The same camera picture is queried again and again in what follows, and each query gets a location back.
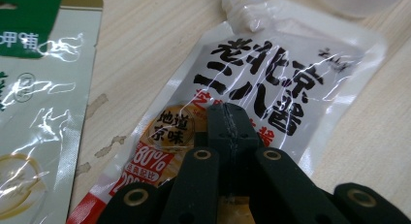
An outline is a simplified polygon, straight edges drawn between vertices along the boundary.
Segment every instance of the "light wood surface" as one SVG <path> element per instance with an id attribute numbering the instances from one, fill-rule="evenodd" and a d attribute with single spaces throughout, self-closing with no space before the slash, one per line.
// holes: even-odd
<path id="1" fill-rule="evenodd" d="M 97 180 L 203 33 L 221 0 L 104 0 L 71 210 Z M 316 0 L 294 0 L 335 15 Z M 382 68 L 335 127 L 312 179 L 369 186 L 411 217 L 411 0 L 348 19 L 384 35 Z"/>

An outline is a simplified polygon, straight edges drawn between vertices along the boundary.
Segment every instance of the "clamp jaw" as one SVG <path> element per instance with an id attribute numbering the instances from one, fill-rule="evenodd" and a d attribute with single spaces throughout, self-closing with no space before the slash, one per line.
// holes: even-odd
<path id="1" fill-rule="evenodd" d="M 347 183 L 333 195 L 318 188 L 287 153 L 263 147 L 243 108 L 214 105 L 207 118 L 176 178 L 158 188 L 126 185 L 98 223 L 213 224 L 219 196 L 248 196 L 257 224 L 411 223 L 370 188 Z"/>

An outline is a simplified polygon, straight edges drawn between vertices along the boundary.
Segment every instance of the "plastic pouch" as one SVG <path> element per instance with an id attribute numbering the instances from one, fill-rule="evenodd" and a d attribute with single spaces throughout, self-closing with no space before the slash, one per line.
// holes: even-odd
<path id="1" fill-rule="evenodd" d="M 312 174 L 332 127 L 383 60 L 384 40 L 288 0 L 223 3 L 229 21 L 195 45 L 69 223 L 96 221 L 126 184 L 176 176 L 212 104 L 245 108 L 265 146 Z M 246 199 L 220 207 L 219 223 L 253 223 Z"/>
<path id="2" fill-rule="evenodd" d="M 0 221 L 63 223 L 103 1 L 0 4 Z"/>

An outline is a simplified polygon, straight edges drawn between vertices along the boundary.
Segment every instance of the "metal grommet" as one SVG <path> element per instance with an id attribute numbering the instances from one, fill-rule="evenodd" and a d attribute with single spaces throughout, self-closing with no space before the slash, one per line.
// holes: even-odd
<path id="1" fill-rule="evenodd" d="M 358 205 L 365 207 L 365 208 L 373 208 L 377 206 L 377 201 L 366 192 L 362 190 L 353 188 L 348 190 L 347 192 L 348 198 L 357 203 Z"/>
<path id="2" fill-rule="evenodd" d="M 211 152 L 204 149 L 197 150 L 196 152 L 194 152 L 194 157 L 200 160 L 206 160 L 211 157 Z"/>
<path id="3" fill-rule="evenodd" d="M 129 207 L 136 207 L 143 204 L 147 199 L 148 192 L 145 189 L 137 188 L 126 193 L 123 201 Z"/>
<path id="4" fill-rule="evenodd" d="M 281 154 L 274 150 L 266 150 L 264 151 L 264 157 L 269 160 L 279 160 L 281 159 Z"/>

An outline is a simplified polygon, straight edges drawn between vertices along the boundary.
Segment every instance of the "packet spout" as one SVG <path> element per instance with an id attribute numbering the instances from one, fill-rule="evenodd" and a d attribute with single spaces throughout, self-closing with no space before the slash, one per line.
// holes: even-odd
<path id="1" fill-rule="evenodd" d="M 258 32 L 270 23 L 265 0 L 222 0 L 222 7 L 235 33 Z"/>

